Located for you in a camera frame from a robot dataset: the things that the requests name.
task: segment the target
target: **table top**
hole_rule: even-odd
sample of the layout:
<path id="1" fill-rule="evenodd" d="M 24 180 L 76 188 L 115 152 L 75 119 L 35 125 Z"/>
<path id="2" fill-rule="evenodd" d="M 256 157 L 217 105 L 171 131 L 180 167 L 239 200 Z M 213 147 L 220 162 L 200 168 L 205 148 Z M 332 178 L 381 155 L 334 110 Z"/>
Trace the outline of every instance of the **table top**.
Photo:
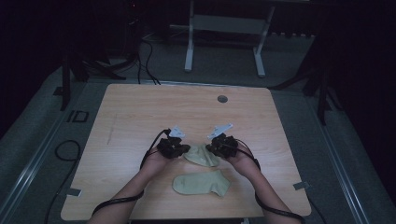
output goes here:
<path id="1" fill-rule="evenodd" d="M 220 103 L 218 97 L 228 98 Z M 111 84 L 99 108 L 72 189 L 62 210 L 64 220 L 87 220 L 139 170 L 157 134 L 177 125 L 182 144 L 209 144 L 215 126 L 232 123 L 226 132 L 244 141 L 259 160 L 262 173 L 292 212 L 307 216 L 311 207 L 271 95 L 264 88 Z M 220 169 L 231 181 L 227 193 L 181 195 L 172 189 L 178 175 Z M 180 157 L 151 181 L 131 219 L 262 217 L 254 189 L 226 161 L 204 167 Z"/>

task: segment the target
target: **person's right hand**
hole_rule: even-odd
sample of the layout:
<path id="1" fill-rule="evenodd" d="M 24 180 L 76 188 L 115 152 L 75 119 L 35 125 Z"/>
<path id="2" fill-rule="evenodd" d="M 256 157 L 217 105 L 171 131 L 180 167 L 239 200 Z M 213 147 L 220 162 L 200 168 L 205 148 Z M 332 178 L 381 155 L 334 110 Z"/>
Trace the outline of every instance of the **person's right hand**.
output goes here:
<path id="1" fill-rule="evenodd" d="M 250 150 L 242 144 L 238 143 L 238 148 L 253 156 Z M 224 160 L 229 162 L 240 175 L 245 176 L 246 178 L 250 178 L 252 175 L 256 175 L 257 172 L 261 173 L 256 163 L 250 157 L 240 151 L 236 152 L 235 157 L 229 157 Z"/>

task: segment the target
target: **forearm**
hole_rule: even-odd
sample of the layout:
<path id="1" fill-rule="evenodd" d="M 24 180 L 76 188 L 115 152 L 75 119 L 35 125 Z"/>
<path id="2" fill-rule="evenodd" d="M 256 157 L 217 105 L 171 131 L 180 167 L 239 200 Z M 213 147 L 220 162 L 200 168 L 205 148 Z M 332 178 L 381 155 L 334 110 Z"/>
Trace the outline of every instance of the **forearm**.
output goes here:
<path id="1" fill-rule="evenodd" d="M 150 178 L 137 173 L 112 199 L 133 197 L 139 194 L 148 184 Z M 117 203 L 97 211 L 88 223 L 126 223 L 134 210 L 136 201 Z"/>
<path id="2" fill-rule="evenodd" d="M 247 176 L 247 179 L 252 184 L 257 196 L 259 197 L 260 201 L 262 201 L 262 203 L 277 210 L 291 212 L 276 194 L 276 192 L 274 191 L 268 180 L 265 178 L 265 176 L 260 172 L 260 170 L 258 170 L 256 174 Z M 262 209 L 262 212 L 267 220 L 267 223 L 300 224 L 300 221 L 295 218 L 283 217 L 281 215 L 269 212 L 265 209 Z"/>

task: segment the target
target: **hand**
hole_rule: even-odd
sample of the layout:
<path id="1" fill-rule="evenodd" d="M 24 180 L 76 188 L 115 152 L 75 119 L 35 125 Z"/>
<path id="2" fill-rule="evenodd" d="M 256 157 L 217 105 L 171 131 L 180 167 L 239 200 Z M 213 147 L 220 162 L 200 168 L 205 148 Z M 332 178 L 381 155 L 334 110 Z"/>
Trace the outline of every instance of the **hand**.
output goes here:
<path id="1" fill-rule="evenodd" d="M 238 143 L 238 148 L 253 156 L 250 150 L 242 144 Z M 240 175 L 245 176 L 246 178 L 250 178 L 252 175 L 257 174 L 257 172 L 261 173 L 256 163 L 250 157 L 240 151 L 236 152 L 235 157 L 229 157 L 224 160 L 229 162 Z"/>
<path id="2" fill-rule="evenodd" d="M 152 148 L 149 153 L 152 154 L 146 158 L 146 161 L 139 173 L 151 179 L 160 173 L 166 167 L 166 165 L 172 161 L 172 159 L 165 158 L 156 147 Z"/>

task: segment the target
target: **gray carpet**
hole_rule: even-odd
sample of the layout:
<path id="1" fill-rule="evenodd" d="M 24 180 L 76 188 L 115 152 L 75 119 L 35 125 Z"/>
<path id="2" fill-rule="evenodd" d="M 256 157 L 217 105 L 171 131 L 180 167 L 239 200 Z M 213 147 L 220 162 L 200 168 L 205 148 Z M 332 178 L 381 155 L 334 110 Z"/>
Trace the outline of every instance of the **gray carpet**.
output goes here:
<path id="1" fill-rule="evenodd" d="M 172 81 L 251 87 L 272 86 L 294 76 L 312 43 L 312 39 L 304 37 L 291 39 L 274 35 L 268 37 L 262 53 L 267 76 L 260 78 L 256 75 L 251 49 L 224 46 L 215 48 L 202 43 L 202 46 L 195 47 L 192 72 L 185 73 L 183 68 L 186 46 L 172 41 L 166 44 L 154 42 L 154 37 L 152 35 L 147 38 L 154 49 L 148 67 L 163 84 Z M 142 45 L 141 52 L 145 61 L 149 55 L 149 46 Z M 127 80 L 122 82 L 136 83 L 136 71 L 135 66 L 120 72 L 121 76 L 127 77 Z M 145 72 L 142 73 L 142 78 L 148 78 Z M 50 134 L 52 136 L 50 151 L 41 169 L 9 223 L 44 222 L 50 200 L 72 165 L 72 162 L 59 161 L 55 157 L 55 147 L 64 140 L 73 139 L 84 148 L 106 86 L 115 82 L 101 76 L 92 76 L 87 84 L 73 82 L 74 101 L 67 111 L 60 112 L 61 98 L 52 96 L 55 87 L 60 85 L 60 80 L 60 71 L 49 76 L 21 117 L 0 142 L 0 199 L 3 201 L 11 192 L 27 162 L 40 148 L 41 140 L 49 136 L 48 131 L 56 120 L 62 119 L 56 133 Z M 330 161 L 328 145 L 312 113 L 317 99 L 304 97 L 301 94 L 303 85 L 304 81 L 301 81 L 283 91 L 272 91 L 272 93 L 302 180 L 311 186 L 306 190 L 307 195 L 323 214 L 327 223 L 359 223 L 349 209 L 345 190 L 341 187 Z M 395 207 L 376 176 L 359 137 L 345 113 L 337 111 L 333 106 L 331 108 L 331 111 L 326 112 L 326 128 L 348 176 L 359 193 L 361 206 L 366 211 L 369 222 L 396 223 Z M 70 110 L 89 112 L 88 121 L 66 122 Z M 75 157 L 77 149 L 70 144 L 64 146 L 62 152 L 65 156 Z M 66 182 L 66 186 L 70 183 L 71 178 Z M 49 223 L 67 223 L 60 218 L 64 199 L 63 189 L 52 206 Z M 252 218 L 250 223 L 262 223 L 262 218 Z M 306 223 L 323 223 L 314 207 L 312 214 L 306 217 Z"/>

